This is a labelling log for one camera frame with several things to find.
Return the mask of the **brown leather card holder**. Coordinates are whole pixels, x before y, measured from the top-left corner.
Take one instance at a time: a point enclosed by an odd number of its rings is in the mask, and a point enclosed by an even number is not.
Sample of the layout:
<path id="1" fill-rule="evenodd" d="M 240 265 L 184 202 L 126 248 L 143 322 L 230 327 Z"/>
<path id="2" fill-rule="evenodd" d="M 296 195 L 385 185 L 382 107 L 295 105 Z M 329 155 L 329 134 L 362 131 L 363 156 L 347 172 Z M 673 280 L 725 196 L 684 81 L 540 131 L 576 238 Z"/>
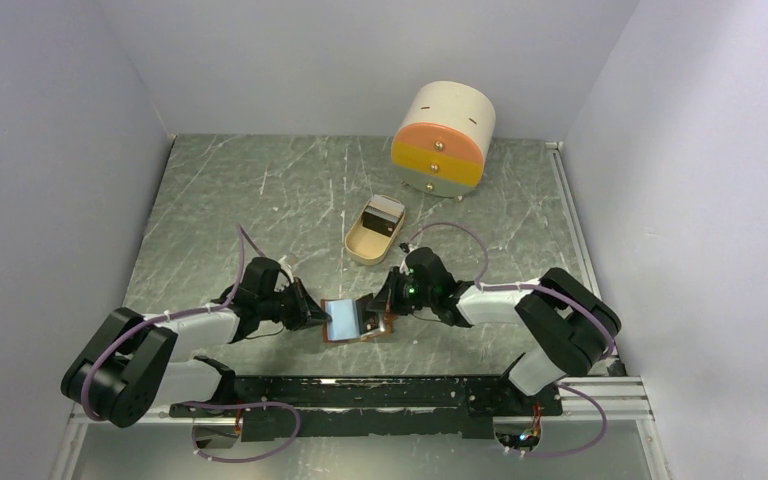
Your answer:
<path id="1" fill-rule="evenodd" d="M 328 315 L 322 325 L 323 342 L 348 344 L 365 342 L 393 333 L 396 315 L 373 311 L 369 305 L 372 294 L 356 299 L 323 299 L 320 307 Z"/>

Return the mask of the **beige oval card tray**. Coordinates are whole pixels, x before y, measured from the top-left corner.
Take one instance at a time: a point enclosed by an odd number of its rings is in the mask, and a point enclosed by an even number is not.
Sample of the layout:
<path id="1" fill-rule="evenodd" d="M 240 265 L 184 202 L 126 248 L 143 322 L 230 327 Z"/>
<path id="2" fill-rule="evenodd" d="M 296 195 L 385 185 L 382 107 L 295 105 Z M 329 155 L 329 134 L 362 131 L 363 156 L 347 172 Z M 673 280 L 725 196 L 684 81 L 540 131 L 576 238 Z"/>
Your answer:
<path id="1" fill-rule="evenodd" d="M 384 260 L 388 251 L 394 244 L 396 236 L 398 235 L 405 220 L 406 207 L 403 220 L 400 222 L 400 225 L 397 227 L 392 237 L 387 237 L 375 233 L 362 226 L 360 216 L 364 207 L 362 208 L 354 224 L 349 229 L 348 233 L 345 235 L 344 245 L 348 254 L 355 261 L 363 265 L 376 265 Z"/>

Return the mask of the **stack of credit cards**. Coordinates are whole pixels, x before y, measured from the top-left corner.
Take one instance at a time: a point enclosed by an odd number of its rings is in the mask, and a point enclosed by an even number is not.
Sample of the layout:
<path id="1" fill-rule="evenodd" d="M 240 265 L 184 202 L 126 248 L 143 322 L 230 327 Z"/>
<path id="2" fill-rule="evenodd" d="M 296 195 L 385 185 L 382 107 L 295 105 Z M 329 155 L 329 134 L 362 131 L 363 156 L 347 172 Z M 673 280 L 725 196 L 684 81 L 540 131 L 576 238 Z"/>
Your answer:
<path id="1" fill-rule="evenodd" d="M 392 237 L 403 220 L 405 206 L 390 197 L 375 194 L 367 202 L 360 216 L 364 228 Z"/>

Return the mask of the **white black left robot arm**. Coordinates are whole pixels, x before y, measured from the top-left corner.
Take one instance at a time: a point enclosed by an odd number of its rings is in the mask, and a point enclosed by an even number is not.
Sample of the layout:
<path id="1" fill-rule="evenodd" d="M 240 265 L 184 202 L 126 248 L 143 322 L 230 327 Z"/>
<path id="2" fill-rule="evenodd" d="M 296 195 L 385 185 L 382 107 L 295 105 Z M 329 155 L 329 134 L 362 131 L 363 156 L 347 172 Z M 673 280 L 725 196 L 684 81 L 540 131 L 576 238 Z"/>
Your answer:
<path id="1" fill-rule="evenodd" d="M 297 331 L 329 319 L 299 278 L 258 256 L 201 307 L 153 316 L 113 310 L 67 368 L 60 391 L 91 419 L 120 428 L 176 404 L 221 416 L 235 406 L 237 375 L 202 349 L 247 339 L 264 322 Z"/>

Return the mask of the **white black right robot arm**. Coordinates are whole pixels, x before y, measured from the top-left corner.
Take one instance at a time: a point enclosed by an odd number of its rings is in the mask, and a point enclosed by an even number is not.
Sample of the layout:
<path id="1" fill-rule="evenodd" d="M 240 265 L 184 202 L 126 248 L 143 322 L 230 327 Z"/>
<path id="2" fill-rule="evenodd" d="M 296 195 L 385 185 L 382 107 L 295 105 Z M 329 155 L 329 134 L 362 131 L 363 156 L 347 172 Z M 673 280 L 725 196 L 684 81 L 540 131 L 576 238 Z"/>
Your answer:
<path id="1" fill-rule="evenodd" d="M 388 272 L 366 311 L 397 316 L 430 310 L 443 324 L 525 327 L 537 345 L 503 373 L 502 406 L 522 414 L 538 393 L 565 377 L 583 376 L 611 355 L 622 323 L 616 313 L 567 271 L 553 267 L 537 281 L 480 284 L 456 279 L 427 247 Z"/>

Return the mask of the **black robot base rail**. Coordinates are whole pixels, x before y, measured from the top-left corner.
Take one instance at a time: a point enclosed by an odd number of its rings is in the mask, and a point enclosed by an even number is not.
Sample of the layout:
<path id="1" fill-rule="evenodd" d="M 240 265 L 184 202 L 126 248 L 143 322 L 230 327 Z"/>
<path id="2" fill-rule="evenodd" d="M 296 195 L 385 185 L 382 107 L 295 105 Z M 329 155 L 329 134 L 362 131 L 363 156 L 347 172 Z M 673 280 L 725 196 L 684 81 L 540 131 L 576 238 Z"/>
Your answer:
<path id="1" fill-rule="evenodd" d="M 175 404 L 169 414 L 200 424 L 228 420 L 244 442 L 300 437 L 458 434 L 491 439 L 494 423 L 562 414 L 558 388 L 528 396 L 497 375 L 373 377 L 239 376 L 221 411 Z"/>

